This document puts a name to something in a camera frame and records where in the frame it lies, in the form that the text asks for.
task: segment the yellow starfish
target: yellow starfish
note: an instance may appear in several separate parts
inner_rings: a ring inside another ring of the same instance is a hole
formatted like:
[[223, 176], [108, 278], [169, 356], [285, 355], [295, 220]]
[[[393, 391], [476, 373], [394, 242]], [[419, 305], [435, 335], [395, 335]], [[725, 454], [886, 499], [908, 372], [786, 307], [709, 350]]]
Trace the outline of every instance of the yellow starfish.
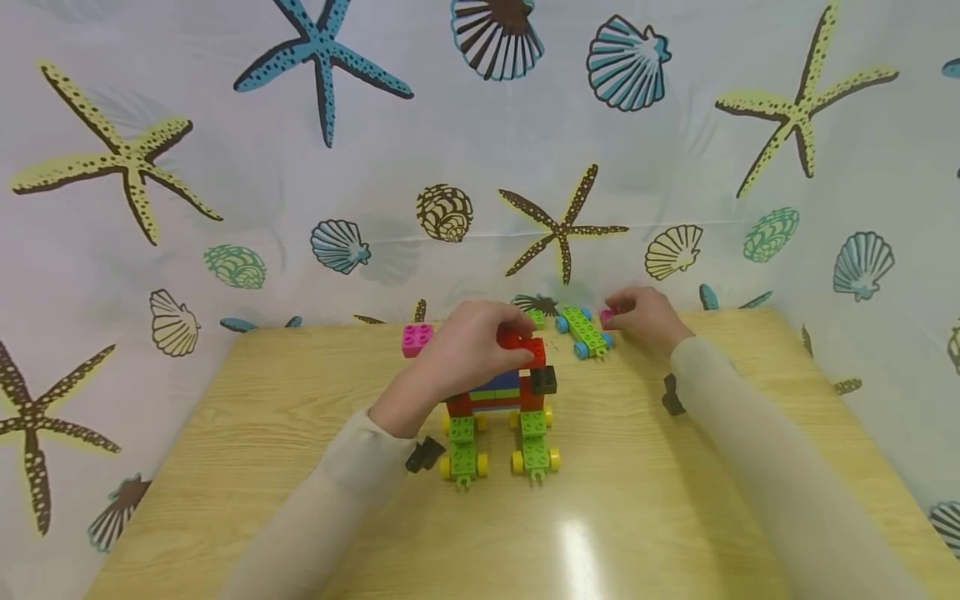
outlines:
[[716, 107], [724, 112], [737, 116], [753, 116], [767, 121], [777, 121], [780, 126], [767, 141], [763, 150], [756, 157], [754, 164], [747, 172], [747, 177], [740, 184], [736, 197], [741, 198], [753, 186], [760, 172], [767, 165], [780, 145], [790, 137], [790, 133], [797, 133], [797, 149], [800, 153], [800, 164], [808, 178], [813, 177], [813, 115], [834, 102], [872, 85], [887, 84], [900, 74], [899, 71], [888, 66], [874, 66], [864, 69], [844, 81], [831, 87], [823, 93], [817, 93], [817, 83], [823, 71], [824, 60], [827, 59], [830, 41], [833, 38], [833, 28], [836, 26], [838, 8], [829, 4], [820, 16], [817, 31], [813, 35], [809, 53], [804, 65], [804, 77], [800, 83], [800, 90], [793, 102], [786, 98], [763, 90], [740, 90], [724, 94], [716, 101]]
[[523, 198], [519, 194], [511, 192], [509, 190], [501, 189], [499, 190], [500, 196], [503, 197], [511, 206], [530, 217], [537, 223], [550, 229], [550, 233], [545, 237], [542, 237], [537, 241], [533, 246], [527, 249], [527, 252], [524, 252], [520, 258], [516, 260], [514, 266], [507, 271], [506, 276], [509, 277], [514, 275], [517, 271], [522, 269], [528, 262], [533, 260], [534, 256], [543, 252], [544, 249], [550, 244], [550, 242], [556, 240], [560, 245], [560, 271], [563, 278], [564, 285], [570, 284], [570, 276], [573, 273], [573, 258], [570, 255], [570, 243], [567, 241], [567, 238], [571, 235], [607, 235], [608, 233], [623, 233], [624, 231], [629, 231], [630, 228], [622, 225], [609, 225], [609, 226], [595, 226], [595, 225], [573, 225], [577, 220], [577, 216], [580, 215], [580, 209], [584, 207], [584, 203], [587, 202], [587, 196], [590, 193], [590, 189], [593, 188], [593, 182], [597, 179], [597, 172], [599, 168], [595, 164], [591, 164], [587, 171], [584, 173], [582, 179], [580, 179], [580, 185], [577, 186], [577, 189], [573, 192], [573, 198], [570, 200], [570, 206], [566, 210], [564, 219], [557, 223], [553, 218], [546, 214], [542, 208], [533, 204], [526, 198]]
[[13, 193], [45, 192], [73, 181], [120, 173], [123, 175], [124, 194], [130, 203], [133, 216], [154, 246], [159, 238], [159, 229], [154, 222], [154, 212], [147, 198], [146, 177], [188, 201], [204, 216], [214, 221], [224, 220], [200, 202], [183, 181], [154, 165], [154, 161], [161, 154], [193, 129], [193, 123], [189, 119], [170, 117], [156, 123], [133, 141], [128, 141], [120, 136], [113, 124], [52, 62], [41, 62], [39, 66], [47, 83], [57, 91], [80, 120], [103, 140], [109, 152], [51, 158], [28, 167], [13, 178]]
[[52, 412], [57, 403], [66, 401], [83, 386], [104, 360], [110, 356], [115, 346], [107, 346], [92, 358], [74, 369], [72, 373], [54, 384], [46, 394], [34, 400], [27, 390], [27, 383], [13, 362], [7, 348], [0, 342], [0, 398], [13, 405], [16, 416], [0, 420], [0, 437], [15, 431], [24, 435], [23, 468], [27, 474], [30, 498], [36, 516], [36, 528], [42, 536], [50, 530], [52, 498], [50, 495], [50, 475], [47, 473], [47, 459], [40, 449], [38, 433], [48, 431], [73, 438], [84, 444], [94, 445], [107, 452], [117, 453], [120, 446], [92, 429], [88, 429], [68, 420], [55, 419]]

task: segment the patterned fabric backdrop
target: patterned fabric backdrop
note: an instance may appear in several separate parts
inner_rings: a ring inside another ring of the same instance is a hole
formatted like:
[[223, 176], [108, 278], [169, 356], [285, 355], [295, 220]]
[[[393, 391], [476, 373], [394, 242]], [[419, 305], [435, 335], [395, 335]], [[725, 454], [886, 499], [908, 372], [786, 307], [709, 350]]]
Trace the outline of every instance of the patterned fabric backdrop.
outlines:
[[960, 7], [9, 0], [0, 598], [80, 598], [236, 336], [776, 306], [960, 555]]

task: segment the blue starfish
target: blue starfish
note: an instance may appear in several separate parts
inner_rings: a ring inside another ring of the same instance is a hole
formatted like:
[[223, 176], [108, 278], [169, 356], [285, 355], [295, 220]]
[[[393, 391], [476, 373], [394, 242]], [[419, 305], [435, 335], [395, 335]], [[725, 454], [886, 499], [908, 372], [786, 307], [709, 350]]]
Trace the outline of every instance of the blue starfish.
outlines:
[[310, 15], [300, 0], [274, 0], [274, 3], [297, 28], [300, 37], [271, 48], [255, 60], [237, 78], [233, 84], [234, 90], [242, 92], [257, 89], [273, 81], [280, 73], [312, 60], [317, 75], [320, 122], [324, 127], [324, 143], [327, 148], [333, 148], [333, 122], [336, 119], [333, 105], [334, 66], [339, 66], [353, 77], [399, 98], [414, 97], [409, 85], [336, 41], [340, 26], [344, 24], [344, 17], [347, 16], [350, 0], [327, 0], [316, 23], [310, 20]]

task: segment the right hand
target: right hand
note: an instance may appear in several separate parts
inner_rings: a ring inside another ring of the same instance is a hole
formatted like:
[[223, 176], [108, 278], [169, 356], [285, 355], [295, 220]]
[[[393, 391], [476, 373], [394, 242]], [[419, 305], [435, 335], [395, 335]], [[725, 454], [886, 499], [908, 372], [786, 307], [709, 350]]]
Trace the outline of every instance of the right hand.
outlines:
[[652, 287], [622, 289], [607, 298], [607, 306], [620, 313], [607, 319], [607, 328], [625, 331], [667, 359], [680, 342], [694, 336], [670, 300]]

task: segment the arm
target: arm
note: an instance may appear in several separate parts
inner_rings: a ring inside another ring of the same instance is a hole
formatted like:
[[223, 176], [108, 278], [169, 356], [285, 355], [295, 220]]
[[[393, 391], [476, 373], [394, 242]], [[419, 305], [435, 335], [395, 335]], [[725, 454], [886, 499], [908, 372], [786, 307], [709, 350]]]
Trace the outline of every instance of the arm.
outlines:
[[347, 421], [313, 472], [251, 542], [220, 599], [300, 600], [319, 594], [364, 518], [403, 483], [413, 438], [434, 407], [532, 359], [528, 350], [496, 343], [502, 324], [525, 336], [534, 328], [508, 304], [458, 306], [370, 410]]
[[625, 329], [669, 356], [677, 396], [723, 456], [797, 598], [912, 600], [920, 585], [804, 434], [697, 338], [652, 288], [608, 299]]

